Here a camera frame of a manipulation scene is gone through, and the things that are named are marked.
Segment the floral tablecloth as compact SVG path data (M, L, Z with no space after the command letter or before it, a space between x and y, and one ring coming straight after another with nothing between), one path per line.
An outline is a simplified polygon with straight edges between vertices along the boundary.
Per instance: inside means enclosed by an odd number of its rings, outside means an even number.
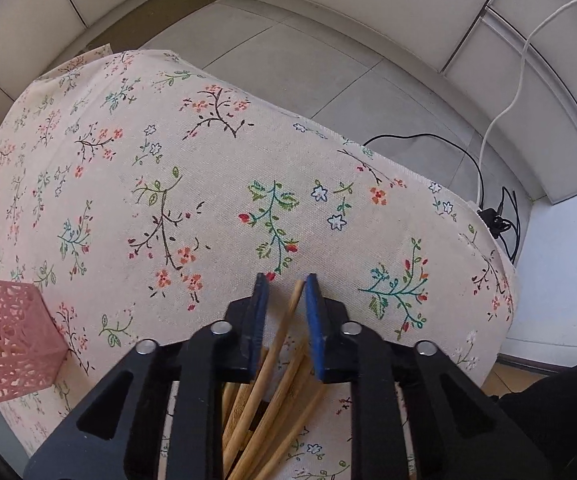
M305 339L310 377L250 479L320 385L269 479L509 478L511 426L480 387L515 271L478 211L169 51L101 48L39 77L0 125L0 281L38 287L68 352L52 386L0 403L25 477L228 478L224 387L254 380L302 280L232 468ZM258 273L269 301L249 376Z

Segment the black power adapter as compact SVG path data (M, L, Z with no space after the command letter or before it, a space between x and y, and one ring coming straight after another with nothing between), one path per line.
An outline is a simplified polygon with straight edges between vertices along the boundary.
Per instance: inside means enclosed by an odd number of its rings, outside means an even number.
M479 210L478 215L493 238L499 238L502 233L505 233L513 226L512 222L502 218L493 208Z

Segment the bamboo chopstick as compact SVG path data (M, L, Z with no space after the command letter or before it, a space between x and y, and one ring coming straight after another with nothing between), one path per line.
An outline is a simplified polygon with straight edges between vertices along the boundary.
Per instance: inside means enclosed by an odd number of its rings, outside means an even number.
M268 348L262 349L261 364L254 380L250 384L241 385L240 390L238 390L238 403L235 406L236 425L228 444L222 445L224 457L238 454L264 396L264 391L267 389L272 375L272 363L268 358L268 353Z
M291 442L293 442L298 437L298 434L301 433L301 430L305 427L308 419L323 399L325 390L325 385L317 387L317 391L313 394L313 397L307 406L299 414L299 417L294 421L294 424L291 425L288 434L278 447L275 448L269 459L264 463L264 466L262 466L258 474L254 477L254 480L268 480L270 478L272 472L275 471L275 468L282 462L282 458L290 448Z
M222 445L226 446L234 427L235 422L235 406L238 403L238 390L240 390L240 385L235 384L235 382L228 382L224 387L222 393Z
M304 339L299 344L293 359L290 360L260 422L247 440L242 454L229 472L228 479L252 478L264 454L270 450L271 444L280 434L301 389L310 377L307 350L308 341Z
M291 320L297 309L302 289L303 281L298 280L291 293L288 307L276 331L270 350L264 356L259 367L259 372L251 385L244 385L241 388L242 391L248 393L247 398L244 399L240 394L235 398L234 415L229 417L222 436L223 470L225 474L231 471L234 460L238 456L238 450L245 440L250 423L255 417L258 406L267 390L268 383L272 378L275 362L279 357Z

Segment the brown floor mat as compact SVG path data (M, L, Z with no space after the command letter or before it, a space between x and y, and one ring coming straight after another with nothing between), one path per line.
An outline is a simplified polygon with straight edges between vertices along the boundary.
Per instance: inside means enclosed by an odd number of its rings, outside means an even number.
M127 0L88 27L46 70L105 44L113 52L136 50L177 21L218 0Z

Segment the pink perforated utensil holder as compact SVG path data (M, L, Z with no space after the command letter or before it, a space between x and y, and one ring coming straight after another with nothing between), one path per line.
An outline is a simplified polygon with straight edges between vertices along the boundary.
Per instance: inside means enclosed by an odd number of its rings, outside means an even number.
M52 386L67 352L38 287L0 281L0 403Z

